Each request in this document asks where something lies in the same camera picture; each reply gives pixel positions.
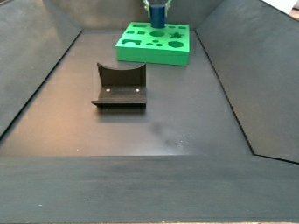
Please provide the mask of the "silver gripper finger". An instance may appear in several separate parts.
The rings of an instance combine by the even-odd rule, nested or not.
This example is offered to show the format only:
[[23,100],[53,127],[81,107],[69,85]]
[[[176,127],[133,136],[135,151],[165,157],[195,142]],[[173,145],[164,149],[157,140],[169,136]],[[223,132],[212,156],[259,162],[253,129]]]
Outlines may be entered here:
[[167,15],[168,10],[171,9],[172,0],[167,0],[164,3],[164,15]]
[[147,11],[147,16],[151,17],[151,4],[148,2],[148,0],[141,0],[143,4],[144,4],[144,9]]

